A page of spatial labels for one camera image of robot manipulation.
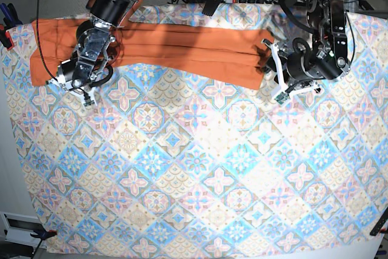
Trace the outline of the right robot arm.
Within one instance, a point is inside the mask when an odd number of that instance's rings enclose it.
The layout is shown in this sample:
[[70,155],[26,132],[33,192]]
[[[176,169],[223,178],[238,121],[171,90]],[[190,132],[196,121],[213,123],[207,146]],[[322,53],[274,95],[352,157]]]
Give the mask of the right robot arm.
[[58,66],[50,83],[77,97],[84,107],[96,105],[95,90],[107,83],[118,56],[116,29],[140,0],[93,0],[90,17],[76,30],[71,57]]

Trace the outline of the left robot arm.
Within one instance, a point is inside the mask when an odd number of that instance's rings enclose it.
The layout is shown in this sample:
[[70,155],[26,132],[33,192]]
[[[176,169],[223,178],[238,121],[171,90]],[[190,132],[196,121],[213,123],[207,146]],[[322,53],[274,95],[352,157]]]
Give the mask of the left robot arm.
[[344,0],[306,0],[303,24],[291,12],[286,0],[278,0],[289,21],[312,37],[308,43],[297,37],[288,47],[280,42],[263,39],[271,56],[266,71],[275,73],[276,87],[271,97],[278,104],[289,102],[295,95],[320,91],[319,81],[337,82],[350,72],[346,28],[348,15]]

